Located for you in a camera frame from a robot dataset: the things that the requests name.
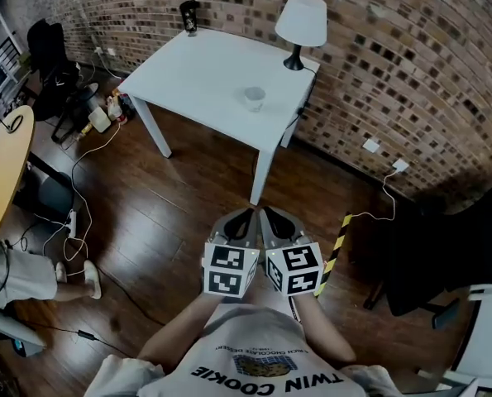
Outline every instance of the white shoe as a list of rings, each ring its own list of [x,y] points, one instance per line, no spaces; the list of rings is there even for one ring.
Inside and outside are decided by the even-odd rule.
[[[91,296],[92,299],[100,299],[103,296],[103,292],[100,288],[100,278],[98,277],[98,270],[92,261],[84,262],[84,278],[86,284],[93,284],[95,293]]]
[[[65,265],[61,261],[56,264],[56,282],[67,282],[67,272],[65,271]]]

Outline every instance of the round wooden table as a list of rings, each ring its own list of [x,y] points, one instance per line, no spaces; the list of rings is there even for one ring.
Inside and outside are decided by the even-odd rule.
[[[23,120],[12,134],[0,124],[0,224],[20,184],[34,135],[34,113],[29,106],[21,106],[9,113],[5,124],[10,125],[19,115]]]

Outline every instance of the white shorts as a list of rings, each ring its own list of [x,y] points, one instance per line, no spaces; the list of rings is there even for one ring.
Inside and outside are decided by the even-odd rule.
[[[57,290],[56,273],[49,258],[7,250],[9,274],[0,293],[0,309],[14,300],[51,300]]]

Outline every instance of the wall outlet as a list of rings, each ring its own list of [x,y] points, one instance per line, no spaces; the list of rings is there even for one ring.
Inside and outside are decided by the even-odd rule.
[[[380,148],[380,144],[369,139],[365,141],[365,143],[363,144],[363,148],[370,151],[371,153],[376,153],[376,151]]]
[[[393,163],[393,167],[397,172],[404,172],[409,167],[409,163],[404,159],[398,159]]]

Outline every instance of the yellow and black striped tape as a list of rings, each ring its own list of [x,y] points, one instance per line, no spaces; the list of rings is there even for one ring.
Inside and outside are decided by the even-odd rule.
[[[330,272],[336,263],[337,255],[339,254],[340,249],[342,248],[343,241],[345,240],[346,230],[348,229],[348,224],[351,223],[352,213],[347,212],[345,217],[343,218],[342,228],[339,230],[339,234],[337,234],[336,244],[334,244],[334,248],[332,250],[332,254],[330,255],[330,259],[325,266],[324,271],[322,272],[321,285],[319,285],[319,289],[314,293],[316,297],[318,297],[322,290],[325,288],[327,284],[328,277],[330,276]]]

